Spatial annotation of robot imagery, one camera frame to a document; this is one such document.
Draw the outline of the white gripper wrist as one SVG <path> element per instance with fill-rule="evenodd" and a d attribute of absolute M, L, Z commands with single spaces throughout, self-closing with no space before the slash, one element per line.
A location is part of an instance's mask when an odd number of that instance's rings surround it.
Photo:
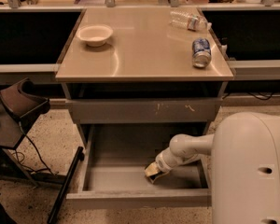
<path fill-rule="evenodd" d="M 189 158 L 176 156 L 170 148 L 166 148 L 159 153 L 154 162 L 145 168 L 147 177 L 157 175 L 159 172 L 168 173 L 177 166 L 186 164 Z"/>

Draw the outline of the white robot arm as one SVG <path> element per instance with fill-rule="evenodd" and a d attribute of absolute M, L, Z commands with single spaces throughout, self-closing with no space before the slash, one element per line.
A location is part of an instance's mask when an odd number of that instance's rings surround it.
<path fill-rule="evenodd" d="M 200 154 L 211 157 L 213 224 L 280 224 L 280 116 L 236 113 L 213 134 L 177 134 L 146 177 L 154 181 Z"/>

